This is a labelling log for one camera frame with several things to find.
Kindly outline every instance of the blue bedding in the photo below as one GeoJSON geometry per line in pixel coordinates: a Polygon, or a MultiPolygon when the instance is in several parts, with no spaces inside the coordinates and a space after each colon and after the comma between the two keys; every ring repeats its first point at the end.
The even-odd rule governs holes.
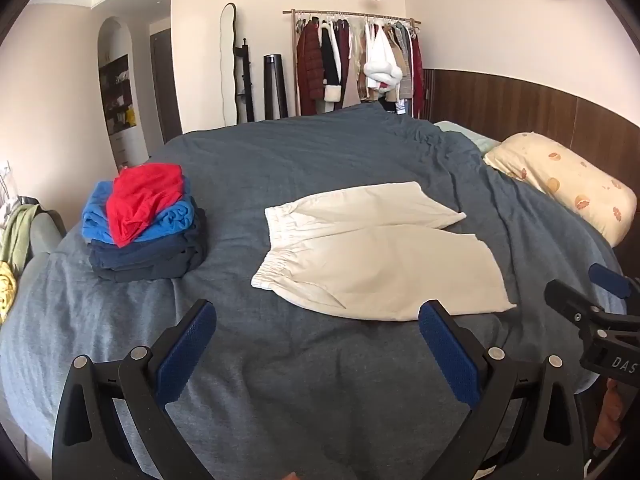
{"type": "MultiPolygon", "coordinates": [[[[324,316],[250,286],[269,249],[264,209],[313,193],[415,180],[434,200],[465,212],[448,230],[487,243],[518,306],[457,322],[514,358],[558,354],[576,389],[593,377],[578,364],[577,329],[545,305],[546,283],[559,278],[608,311],[623,311],[588,282],[595,262],[619,270],[590,225],[486,166],[467,138],[387,114],[378,104],[193,132],[152,160],[181,164],[191,179],[208,219],[203,264],[179,280],[107,282],[92,273],[76,226],[0,331],[9,406],[49,452],[76,355],[120,359],[206,298],[218,311],[218,329],[167,410],[213,476],[277,479],[296,471],[304,480],[421,478],[466,406],[450,392],[417,323],[324,316]]],[[[154,473],[130,416],[120,413],[134,452],[154,473]]]]}

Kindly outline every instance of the door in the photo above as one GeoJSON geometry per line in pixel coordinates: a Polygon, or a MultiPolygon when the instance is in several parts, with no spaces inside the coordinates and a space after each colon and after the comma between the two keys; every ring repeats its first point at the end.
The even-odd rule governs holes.
{"type": "Polygon", "coordinates": [[[174,58],[171,51],[171,29],[151,36],[151,68],[154,74],[156,105],[164,143],[182,134],[178,98],[175,94],[174,58]]]}

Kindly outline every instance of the blue towel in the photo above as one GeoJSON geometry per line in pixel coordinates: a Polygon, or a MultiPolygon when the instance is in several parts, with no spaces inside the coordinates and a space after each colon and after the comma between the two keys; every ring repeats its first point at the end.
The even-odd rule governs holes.
{"type": "MultiPolygon", "coordinates": [[[[113,190],[113,182],[108,180],[98,182],[94,192],[82,211],[82,236],[91,240],[100,240],[107,244],[114,244],[107,222],[106,203],[113,190]]],[[[189,192],[191,186],[184,178],[185,194],[181,200],[163,209],[156,215],[153,223],[134,240],[148,242],[163,236],[172,235],[188,229],[193,222],[193,205],[189,192]]]]}

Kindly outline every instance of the pillow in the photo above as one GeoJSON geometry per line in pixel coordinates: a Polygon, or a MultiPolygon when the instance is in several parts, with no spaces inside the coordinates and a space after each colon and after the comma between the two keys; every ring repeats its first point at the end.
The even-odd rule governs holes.
{"type": "Polygon", "coordinates": [[[487,153],[484,161],[578,213],[613,247],[631,227],[634,192],[554,140],[535,133],[515,134],[487,153]]]}
{"type": "Polygon", "coordinates": [[[469,139],[480,149],[480,152],[483,155],[489,150],[492,150],[496,146],[500,145],[499,140],[493,140],[489,137],[485,137],[484,135],[476,134],[475,131],[469,130],[464,126],[460,126],[459,124],[452,123],[450,121],[440,121],[435,125],[439,127],[439,129],[441,129],[443,132],[458,132],[460,134],[463,134],[467,139],[469,139]]]}

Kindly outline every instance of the human hand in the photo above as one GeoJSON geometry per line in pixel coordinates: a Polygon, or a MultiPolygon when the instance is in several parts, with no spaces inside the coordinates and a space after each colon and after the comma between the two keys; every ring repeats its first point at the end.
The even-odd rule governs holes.
{"type": "Polygon", "coordinates": [[[624,405],[617,386],[617,381],[607,379],[607,392],[602,399],[602,409],[593,434],[593,443],[600,449],[609,449],[620,434],[620,416],[624,405]]]}

